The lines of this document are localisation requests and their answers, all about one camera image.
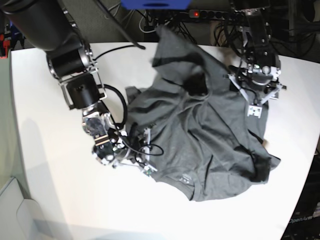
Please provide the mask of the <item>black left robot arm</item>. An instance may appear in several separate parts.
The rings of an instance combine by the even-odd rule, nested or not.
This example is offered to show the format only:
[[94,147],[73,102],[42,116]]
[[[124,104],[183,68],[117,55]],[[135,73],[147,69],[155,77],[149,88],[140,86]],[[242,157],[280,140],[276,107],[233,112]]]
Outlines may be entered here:
[[255,100],[256,105],[262,106],[282,88],[279,82],[281,62],[270,43],[271,27],[263,14],[271,4],[269,0],[231,0],[230,6],[235,13],[244,15],[247,23],[242,27],[244,75],[249,87],[262,93]]

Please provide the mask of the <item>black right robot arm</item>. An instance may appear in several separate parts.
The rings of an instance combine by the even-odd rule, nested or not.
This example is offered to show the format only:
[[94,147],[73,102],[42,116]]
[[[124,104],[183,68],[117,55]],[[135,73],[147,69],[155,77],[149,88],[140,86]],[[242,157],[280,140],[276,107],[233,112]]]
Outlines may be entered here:
[[125,131],[126,100],[101,81],[97,58],[69,12],[57,0],[3,0],[0,10],[35,48],[45,52],[49,72],[68,108],[82,113],[82,128],[94,141],[95,159],[113,168],[129,160],[144,172],[154,171],[150,138],[134,139]]

